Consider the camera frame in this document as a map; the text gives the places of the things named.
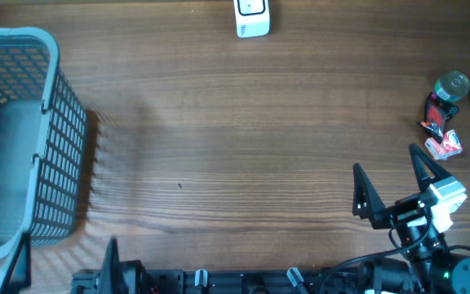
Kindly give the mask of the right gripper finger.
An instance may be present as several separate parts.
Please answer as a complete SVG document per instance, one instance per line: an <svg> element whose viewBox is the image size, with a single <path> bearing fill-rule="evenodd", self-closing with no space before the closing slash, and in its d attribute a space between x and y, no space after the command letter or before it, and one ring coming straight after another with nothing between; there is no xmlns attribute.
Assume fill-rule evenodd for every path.
<svg viewBox="0 0 470 294"><path fill-rule="evenodd" d="M376 219L384 203L359 163L353 165L354 192L352 213L361 219Z"/></svg>
<svg viewBox="0 0 470 294"><path fill-rule="evenodd" d="M409 145L409 152L420 192L424 192L430 184L451 177L444 167L427 156L416 144Z"/></svg>

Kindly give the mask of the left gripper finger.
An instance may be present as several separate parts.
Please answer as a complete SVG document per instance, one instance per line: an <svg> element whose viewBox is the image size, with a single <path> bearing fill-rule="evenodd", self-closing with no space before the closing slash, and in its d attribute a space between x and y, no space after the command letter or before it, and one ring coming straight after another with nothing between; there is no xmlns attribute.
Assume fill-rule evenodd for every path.
<svg viewBox="0 0 470 294"><path fill-rule="evenodd" d="M118 256L117 239L112 237L109 240L104 262L100 272L100 283L98 294L116 294L121 292L121 271Z"/></svg>
<svg viewBox="0 0 470 294"><path fill-rule="evenodd" d="M23 232L0 267L0 294L18 294L31 286L31 243Z"/></svg>

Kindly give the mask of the red snack packet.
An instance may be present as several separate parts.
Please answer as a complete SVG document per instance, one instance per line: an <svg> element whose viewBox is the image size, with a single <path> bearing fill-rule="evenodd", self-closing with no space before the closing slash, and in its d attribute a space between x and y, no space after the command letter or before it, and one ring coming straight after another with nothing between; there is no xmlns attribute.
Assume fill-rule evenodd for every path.
<svg viewBox="0 0 470 294"><path fill-rule="evenodd" d="M459 138L455 130L448 131L443 138L441 143L438 143L434 138L428 138L424 146L427 151L435 160L447 160L448 157L463 152L463 147L460 144Z"/></svg>

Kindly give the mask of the black hex wrench packet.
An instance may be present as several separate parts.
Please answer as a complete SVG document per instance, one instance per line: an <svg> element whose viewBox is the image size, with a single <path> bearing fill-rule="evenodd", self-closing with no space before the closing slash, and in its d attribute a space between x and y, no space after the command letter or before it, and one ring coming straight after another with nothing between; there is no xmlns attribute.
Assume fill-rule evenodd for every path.
<svg viewBox="0 0 470 294"><path fill-rule="evenodd" d="M425 100L423 120L416 124L441 144L445 135L445 124L459 112L459 107L430 92Z"/></svg>

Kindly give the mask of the silver tin can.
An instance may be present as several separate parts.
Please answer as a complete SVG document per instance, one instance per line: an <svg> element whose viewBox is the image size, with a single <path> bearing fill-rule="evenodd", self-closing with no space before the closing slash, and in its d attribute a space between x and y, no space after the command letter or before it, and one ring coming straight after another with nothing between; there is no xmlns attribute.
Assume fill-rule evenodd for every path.
<svg viewBox="0 0 470 294"><path fill-rule="evenodd" d="M470 92L470 81L464 73L453 70L437 80L434 92L442 100L454 103Z"/></svg>

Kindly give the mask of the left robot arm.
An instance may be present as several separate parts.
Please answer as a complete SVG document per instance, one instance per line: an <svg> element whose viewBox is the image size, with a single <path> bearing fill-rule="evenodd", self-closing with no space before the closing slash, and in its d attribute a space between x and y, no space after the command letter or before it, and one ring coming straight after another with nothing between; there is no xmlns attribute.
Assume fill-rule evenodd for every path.
<svg viewBox="0 0 470 294"><path fill-rule="evenodd" d="M32 285L30 233L18 237L10 256L0 267L0 294L19 293ZM73 276L71 294L150 293L147 274L140 261L120 261L115 237L109 240L100 269Z"/></svg>

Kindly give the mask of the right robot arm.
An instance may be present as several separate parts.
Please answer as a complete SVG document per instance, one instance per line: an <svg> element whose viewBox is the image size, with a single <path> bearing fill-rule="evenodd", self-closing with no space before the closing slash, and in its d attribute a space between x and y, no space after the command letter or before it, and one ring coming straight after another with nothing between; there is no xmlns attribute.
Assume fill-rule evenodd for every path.
<svg viewBox="0 0 470 294"><path fill-rule="evenodd" d="M419 191L390 207L361 165L353 167L353 215L398 236L391 252L360 259L357 285L369 293L470 293L470 247L445 240L466 189L420 147L409 151Z"/></svg>

